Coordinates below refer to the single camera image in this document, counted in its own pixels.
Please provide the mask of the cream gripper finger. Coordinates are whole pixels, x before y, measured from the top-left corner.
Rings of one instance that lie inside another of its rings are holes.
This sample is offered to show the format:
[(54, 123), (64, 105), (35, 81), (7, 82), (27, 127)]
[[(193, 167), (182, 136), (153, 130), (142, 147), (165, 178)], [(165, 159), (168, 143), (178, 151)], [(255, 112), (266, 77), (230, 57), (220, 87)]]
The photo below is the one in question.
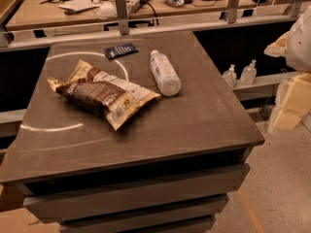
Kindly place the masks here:
[(289, 33), (286, 32), (280, 36), (274, 43), (268, 45), (264, 53), (272, 57), (284, 57)]

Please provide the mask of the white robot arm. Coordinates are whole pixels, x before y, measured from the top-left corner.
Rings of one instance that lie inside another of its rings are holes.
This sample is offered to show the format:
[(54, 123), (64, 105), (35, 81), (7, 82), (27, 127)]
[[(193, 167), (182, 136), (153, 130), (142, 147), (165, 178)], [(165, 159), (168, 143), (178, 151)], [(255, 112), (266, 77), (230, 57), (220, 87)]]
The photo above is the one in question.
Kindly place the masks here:
[(284, 57), (289, 67), (311, 72), (311, 13), (305, 11), (291, 29), (264, 50), (266, 55)]

